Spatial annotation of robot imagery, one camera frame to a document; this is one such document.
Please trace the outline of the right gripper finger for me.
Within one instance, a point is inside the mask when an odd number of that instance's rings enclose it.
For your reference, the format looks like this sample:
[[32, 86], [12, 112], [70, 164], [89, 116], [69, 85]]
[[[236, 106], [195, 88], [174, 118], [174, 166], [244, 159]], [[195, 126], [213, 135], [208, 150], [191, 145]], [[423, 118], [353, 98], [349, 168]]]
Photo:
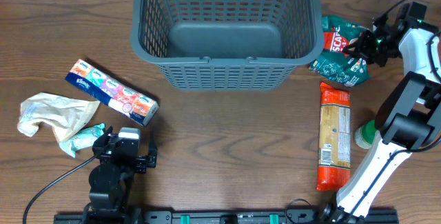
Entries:
[[371, 63], [370, 49], [364, 47], [350, 47], [346, 46], [344, 48], [344, 53], [355, 59], [363, 59], [367, 64]]
[[342, 49], [345, 54], [366, 54], [376, 47], [376, 37], [372, 31], [365, 30], [355, 42], [350, 43]]

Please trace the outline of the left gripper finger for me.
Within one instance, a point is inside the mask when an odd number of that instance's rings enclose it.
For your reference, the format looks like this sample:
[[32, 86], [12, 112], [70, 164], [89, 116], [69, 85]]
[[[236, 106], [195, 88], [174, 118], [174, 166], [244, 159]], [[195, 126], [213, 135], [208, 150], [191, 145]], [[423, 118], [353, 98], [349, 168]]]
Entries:
[[92, 145], [92, 151], [93, 152], [100, 152], [102, 149], [104, 149], [110, 140], [110, 135], [112, 134], [113, 127], [110, 126], [104, 133], [93, 143]]
[[155, 168], [158, 158], [158, 148], [154, 140], [154, 133], [150, 132], [150, 141], [147, 153], [147, 167]]

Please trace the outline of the green Nescafe coffee bag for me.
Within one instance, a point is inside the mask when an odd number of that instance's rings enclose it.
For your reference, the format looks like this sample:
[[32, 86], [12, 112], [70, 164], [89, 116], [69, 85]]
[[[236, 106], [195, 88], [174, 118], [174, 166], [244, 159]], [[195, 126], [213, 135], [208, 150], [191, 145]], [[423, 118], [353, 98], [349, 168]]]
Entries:
[[309, 70], [348, 88], [369, 80], [367, 62], [343, 52], [367, 29], [337, 16], [324, 16], [322, 28], [325, 46], [320, 56], [309, 64]]

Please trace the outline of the beige paper bag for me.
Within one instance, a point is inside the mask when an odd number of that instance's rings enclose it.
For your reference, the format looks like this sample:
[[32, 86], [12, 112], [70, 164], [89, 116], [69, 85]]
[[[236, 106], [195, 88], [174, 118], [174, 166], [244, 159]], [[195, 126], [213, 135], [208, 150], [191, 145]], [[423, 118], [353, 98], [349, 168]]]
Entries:
[[99, 101], [41, 92], [21, 103], [17, 129], [26, 136], [34, 136], [39, 125], [45, 123], [52, 127], [55, 139], [61, 143], [89, 123], [99, 105]]

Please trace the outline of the Kleenex tissue multipack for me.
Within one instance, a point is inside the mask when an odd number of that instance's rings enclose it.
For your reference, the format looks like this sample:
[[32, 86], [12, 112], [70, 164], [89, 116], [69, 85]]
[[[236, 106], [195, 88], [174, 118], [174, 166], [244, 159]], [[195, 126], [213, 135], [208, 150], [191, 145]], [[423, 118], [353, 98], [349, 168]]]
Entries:
[[142, 126], [146, 126], [159, 109], [154, 99], [123, 85], [82, 59], [73, 65], [65, 80]]

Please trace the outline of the green lidded jar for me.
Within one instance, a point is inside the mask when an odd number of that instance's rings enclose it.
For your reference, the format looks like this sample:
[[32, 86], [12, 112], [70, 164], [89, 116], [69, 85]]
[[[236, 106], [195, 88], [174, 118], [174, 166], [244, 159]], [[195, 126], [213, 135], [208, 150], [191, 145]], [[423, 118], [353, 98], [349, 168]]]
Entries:
[[359, 147], [369, 149], [373, 144], [376, 132], [375, 121], [370, 120], [354, 132], [354, 141]]

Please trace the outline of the orange spaghetti packet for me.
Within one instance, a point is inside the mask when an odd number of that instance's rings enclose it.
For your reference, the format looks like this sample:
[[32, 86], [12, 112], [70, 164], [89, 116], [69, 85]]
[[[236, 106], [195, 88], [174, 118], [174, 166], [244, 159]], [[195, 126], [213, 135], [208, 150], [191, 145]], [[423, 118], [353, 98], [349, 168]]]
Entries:
[[337, 191], [351, 178], [350, 93], [320, 84], [318, 191]]

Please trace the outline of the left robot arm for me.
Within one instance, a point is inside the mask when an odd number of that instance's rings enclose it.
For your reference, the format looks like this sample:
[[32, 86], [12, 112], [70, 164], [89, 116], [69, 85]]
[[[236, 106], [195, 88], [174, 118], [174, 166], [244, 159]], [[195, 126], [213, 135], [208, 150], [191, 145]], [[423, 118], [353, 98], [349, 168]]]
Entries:
[[97, 222], [130, 223], [139, 214], [128, 207], [130, 190], [136, 174], [145, 174], [156, 167], [158, 148], [149, 145], [148, 154], [139, 155], [141, 131], [136, 128], [121, 128], [114, 134], [108, 128], [92, 145], [99, 160], [89, 175], [90, 207], [88, 219]]

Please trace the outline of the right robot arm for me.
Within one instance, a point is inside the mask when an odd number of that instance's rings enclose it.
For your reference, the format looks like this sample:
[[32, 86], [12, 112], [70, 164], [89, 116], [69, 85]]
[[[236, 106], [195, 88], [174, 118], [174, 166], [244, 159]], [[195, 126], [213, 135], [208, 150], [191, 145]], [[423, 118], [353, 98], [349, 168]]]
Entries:
[[440, 60], [438, 27], [421, 17], [398, 17], [390, 26], [383, 15], [375, 30], [353, 45], [370, 59], [398, 55], [405, 76], [381, 105], [375, 118], [373, 145], [355, 174], [320, 213], [321, 223], [364, 223], [384, 184], [413, 153], [440, 143]]

